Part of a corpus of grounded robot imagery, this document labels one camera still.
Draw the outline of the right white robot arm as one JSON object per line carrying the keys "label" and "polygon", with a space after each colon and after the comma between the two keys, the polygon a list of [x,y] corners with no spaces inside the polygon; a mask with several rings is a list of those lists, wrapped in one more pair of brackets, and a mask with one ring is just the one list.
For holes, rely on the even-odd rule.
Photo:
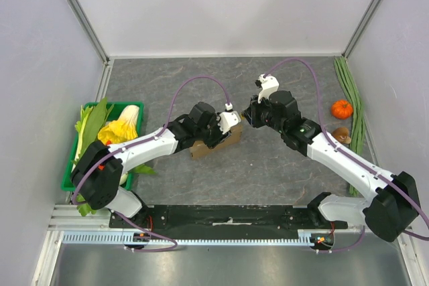
{"label": "right white robot arm", "polygon": [[358,189],[357,200],[323,193],[307,211],[308,223],[322,228],[330,221],[365,225],[384,241],[393,242],[418,217],[420,200],[415,179],[394,174],[363,159],[324,134],[320,125],[302,117],[290,92],[253,95],[243,117],[254,128],[269,127],[292,150],[325,165]]}

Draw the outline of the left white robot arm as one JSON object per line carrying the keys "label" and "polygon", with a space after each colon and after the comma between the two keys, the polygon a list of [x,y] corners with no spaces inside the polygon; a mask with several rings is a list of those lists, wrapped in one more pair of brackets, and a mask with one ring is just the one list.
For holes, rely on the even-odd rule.
{"label": "left white robot arm", "polygon": [[199,102],[188,114],[149,135],[112,145],[96,140],[71,174],[75,191],[83,199],[81,204],[92,210],[120,212],[131,227],[142,227],[147,220],[145,205],[133,192],[121,187],[121,176],[153,159],[189,149],[197,141],[213,149],[231,135],[231,129],[240,121],[239,113],[233,109],[218,113],[209,104]]}

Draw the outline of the orange toy pumpkin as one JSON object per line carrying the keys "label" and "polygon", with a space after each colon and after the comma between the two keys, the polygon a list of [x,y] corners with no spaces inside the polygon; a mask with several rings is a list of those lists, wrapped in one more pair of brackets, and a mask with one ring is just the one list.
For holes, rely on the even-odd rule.
{"label": "orange toy pumpkin", "polygon": [[330,108],[331,114],[337,119],[347,119],[353,115],[354,108],[347,100],[338,100]]}

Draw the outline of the brown toy mushroom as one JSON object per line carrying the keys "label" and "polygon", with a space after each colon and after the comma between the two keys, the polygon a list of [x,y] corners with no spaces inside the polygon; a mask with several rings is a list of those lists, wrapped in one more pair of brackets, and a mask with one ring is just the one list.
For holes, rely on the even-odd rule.
{"label": "brown toy mushroom", "polygon": [[339,142],[346,145],[351,143],[351,137],[349,136],[349,129],[346,127],[339,127],[335,129],[331,135]]}

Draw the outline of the green long beans bundle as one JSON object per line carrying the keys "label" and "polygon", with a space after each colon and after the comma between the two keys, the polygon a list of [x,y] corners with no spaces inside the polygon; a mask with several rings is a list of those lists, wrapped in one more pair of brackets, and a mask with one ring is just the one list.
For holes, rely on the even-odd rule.
{"label": "green long beans bundle", "polygon": [[349,143],[349,149],[357,155],[362,156],[366,132],[366,123],[364,119],[365,106],[344,57],[340,56],[334,59],[334,69],[341,88],[353,107],[351,143]]}

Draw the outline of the yellow toy napa cabbage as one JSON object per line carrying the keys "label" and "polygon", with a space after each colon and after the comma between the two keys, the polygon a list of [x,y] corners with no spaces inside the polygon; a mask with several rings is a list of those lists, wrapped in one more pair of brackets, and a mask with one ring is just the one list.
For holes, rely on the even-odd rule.
{"label": "yellow toy napa cabbage", "polygon": [[137,134],[137,117],[140,108],[137,105],[126,106],[117,120],[106,124],[97,134],[104,145],[119,144],[134,140]]}

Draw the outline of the green leafy vegetable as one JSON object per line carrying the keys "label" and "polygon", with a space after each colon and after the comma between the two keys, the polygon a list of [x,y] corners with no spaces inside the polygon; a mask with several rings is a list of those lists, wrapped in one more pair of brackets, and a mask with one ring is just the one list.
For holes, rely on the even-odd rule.
{"label": "green leafy vegetable", "polygon": [[98,132],[105,125],[113,107],[107,108],[107,98],[102,98],[95,106],[81,107],[80,120],[76,122],[75,129],[78,132],[78,142],[73,167],[83,156],[88,146],[97,139]]}

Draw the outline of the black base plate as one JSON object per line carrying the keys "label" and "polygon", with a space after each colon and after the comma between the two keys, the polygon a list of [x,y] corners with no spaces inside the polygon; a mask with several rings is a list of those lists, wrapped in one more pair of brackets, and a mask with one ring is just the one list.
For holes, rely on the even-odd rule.
{"label": "black base plate", "polygon": [[305,206],[155,205],[131,221],[155,233],[181,240],[295,239],[299,230],[345,230]]}

